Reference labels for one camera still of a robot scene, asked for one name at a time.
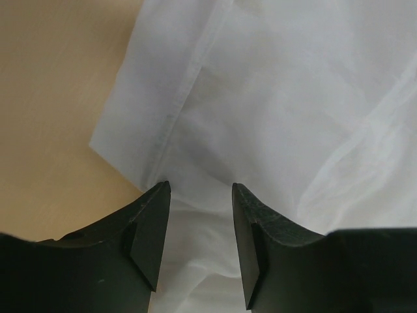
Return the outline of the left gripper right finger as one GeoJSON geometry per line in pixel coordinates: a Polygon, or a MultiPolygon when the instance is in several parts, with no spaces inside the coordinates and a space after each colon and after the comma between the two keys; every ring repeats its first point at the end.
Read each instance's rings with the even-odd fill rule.
{"type": "Polygon", "coordinates": [[[416,230],[321,235],[232,187],[246,308],[252,312],[415,312],[416,230]]]}

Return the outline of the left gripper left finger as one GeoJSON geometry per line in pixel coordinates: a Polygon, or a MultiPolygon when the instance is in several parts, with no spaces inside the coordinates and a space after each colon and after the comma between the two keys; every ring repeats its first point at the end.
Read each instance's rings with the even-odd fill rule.
{"type": "Polygon", "coordinates": [[[1,235],[2,312],[147,312],[156,291],[171,188],[58,240],[1,235]]]}

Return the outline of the white long sleeve shirt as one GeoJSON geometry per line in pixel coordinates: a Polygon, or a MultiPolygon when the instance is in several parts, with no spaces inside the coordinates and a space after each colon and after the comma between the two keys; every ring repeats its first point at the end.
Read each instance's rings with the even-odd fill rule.
{"type": "Polygon", "coordinates": [[[243,312],[233,183],[319,233],[416,225],[415,1],[145,1],[90,146],[171,184],[152,312],[243,312]]]}

